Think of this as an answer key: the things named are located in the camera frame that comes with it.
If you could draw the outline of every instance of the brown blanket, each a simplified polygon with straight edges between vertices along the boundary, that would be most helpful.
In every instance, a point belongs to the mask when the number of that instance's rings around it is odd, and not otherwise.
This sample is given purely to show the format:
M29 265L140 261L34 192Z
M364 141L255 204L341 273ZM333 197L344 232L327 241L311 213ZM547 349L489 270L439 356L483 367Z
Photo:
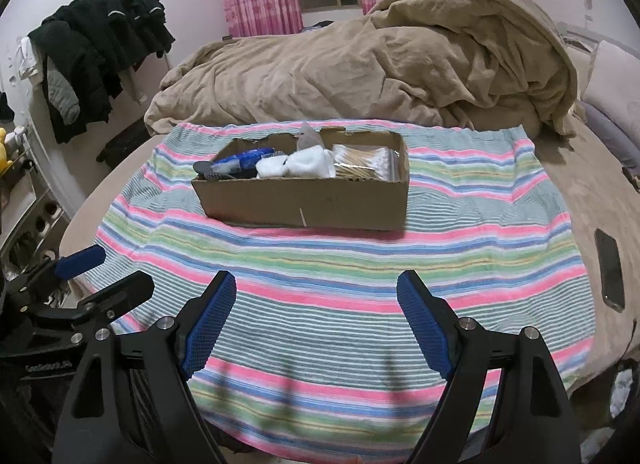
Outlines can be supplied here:
M577 75L530 0L382 0L368 15L294 36L211 43L162 80L145 122L382 118L567 135Z

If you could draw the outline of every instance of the white pillow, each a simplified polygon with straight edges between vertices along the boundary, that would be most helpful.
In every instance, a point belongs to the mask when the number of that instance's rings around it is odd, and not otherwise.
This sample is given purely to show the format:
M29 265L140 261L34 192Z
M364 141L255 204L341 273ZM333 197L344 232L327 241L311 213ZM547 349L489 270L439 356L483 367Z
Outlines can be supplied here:
M601 41L593 54L582 100L616 123L640 148L640 60L607 41Z

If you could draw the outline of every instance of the beige bed sheet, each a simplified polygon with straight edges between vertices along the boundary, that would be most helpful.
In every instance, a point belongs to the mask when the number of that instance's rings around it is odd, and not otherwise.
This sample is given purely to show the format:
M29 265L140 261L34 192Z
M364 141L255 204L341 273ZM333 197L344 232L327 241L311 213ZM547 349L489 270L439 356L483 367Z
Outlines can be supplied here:
M574 120L573 125L577 135L568 142L546 133L535 143L536 156L561 190L571 212L575 240L593 291L596 333L587 363L573 387L577 388L620 359L627 349L630 351L640 344L640 332L636 332L633 341L631 339L633 321L640 312L640 272L634 271L634 261L640 253L640 195L622 175L619 162L591 130L578 120ZM60 245L62 256L94 242L111 202L163 137L155 136L147 141L91 194L66 230ZM603 229L618 241L626 289L623 313L612 310L602 301L600 269L593 240L596 228ZM73 287L80 296L87 292L80 280L74 282Z

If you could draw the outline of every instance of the blue gripper pad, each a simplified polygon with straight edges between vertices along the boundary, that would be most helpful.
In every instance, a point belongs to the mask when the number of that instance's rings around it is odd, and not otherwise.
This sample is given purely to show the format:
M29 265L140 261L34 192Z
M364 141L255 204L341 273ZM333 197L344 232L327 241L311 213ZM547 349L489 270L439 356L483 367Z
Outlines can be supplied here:
M236 279L227 273L186 338L182 370L188 378L207 364L235 302Z
M427 360L429 368L439 372L443 379L449 380L455 368L454 362L450 358L450 338L447 337L447 334L420 296L414 282L412 282L411 273L415 275L415 278L418 278L417 274L408 270L398 278L398 284L396 285L398 303L409 322L411 330L414 332L415 339L420 346L422 355ZM432 300L439 300L439 298L431 297L430 293L429 297Z
M104 263L107 254L98 245L90 246L77 253L60 258L56 262L54 274L63 282L71 280L88 270Z

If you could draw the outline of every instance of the purple pillow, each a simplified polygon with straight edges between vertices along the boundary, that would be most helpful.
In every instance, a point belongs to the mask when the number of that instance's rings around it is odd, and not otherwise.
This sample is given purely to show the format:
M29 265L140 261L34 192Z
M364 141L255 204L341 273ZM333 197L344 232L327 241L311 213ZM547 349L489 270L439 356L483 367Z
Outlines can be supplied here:
M582 103L587 113L587 126L607 149L627 168L631 175L640 174L640 149L605 114L593 105Z

